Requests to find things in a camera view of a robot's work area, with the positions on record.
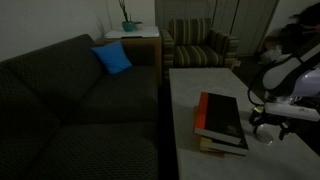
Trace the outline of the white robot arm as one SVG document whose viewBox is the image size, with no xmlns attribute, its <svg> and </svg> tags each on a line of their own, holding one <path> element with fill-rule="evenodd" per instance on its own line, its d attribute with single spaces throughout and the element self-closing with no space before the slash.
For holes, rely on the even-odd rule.
<svg viewBox="0 0 320 180">
<path fill-rule="evenodd" d="M 265 124 L 280 127 L 278 138 L 294 133 L 297 120 L 317 122 L 319 113 L 307 105 L 297 105 L 304 97 L 318 97 L 320 92 L 320 34 L 313 36 L 283 60 L 268 64 L 257 73 L 263 76 L 266 102 L 258 104 L 250 95 L 253 82 L 247 91 L 249 101 L 254 105 L 249 123 L 253 134 L 263 143 L 271 143 L 273 137 L 258 129 Z"/>
</svg>

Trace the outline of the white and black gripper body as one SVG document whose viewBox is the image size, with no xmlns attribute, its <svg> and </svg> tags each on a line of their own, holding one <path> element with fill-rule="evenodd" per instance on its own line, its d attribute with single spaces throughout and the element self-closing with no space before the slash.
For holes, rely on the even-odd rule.
<svg viewBox="0 0 320 180">
<path fill-rule="evenodd" d="M 262 124 L 280 126 L 282 128 L 295 128 L 296 121 L 285 116 L 273 115 L 263 112 L 253 111 L 249 117 L 249 123 L 254 127 Z"/>
</svg>

